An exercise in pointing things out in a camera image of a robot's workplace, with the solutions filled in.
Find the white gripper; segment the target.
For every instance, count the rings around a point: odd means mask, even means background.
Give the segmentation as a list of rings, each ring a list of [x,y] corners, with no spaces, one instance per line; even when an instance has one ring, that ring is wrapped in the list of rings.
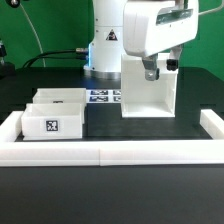
[[[143,0],[125,4],[123,46],[128,55],[145,57],[142,62],[146,80],[159,79],[157,53],[172,47],[166,61],[167,69],[176,71],[179,68],[181,44],[193,40],[197,34],[198,9],[198,0],[186,3]]]

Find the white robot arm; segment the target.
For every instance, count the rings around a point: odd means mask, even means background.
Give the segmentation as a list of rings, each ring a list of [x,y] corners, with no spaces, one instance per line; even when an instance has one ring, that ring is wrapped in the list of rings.
[[[84,74],[121,77],[121,56],[156,57],[167,49],[178,58],[181,45],[198,29],[198,0],[92,0],[94,37]]]

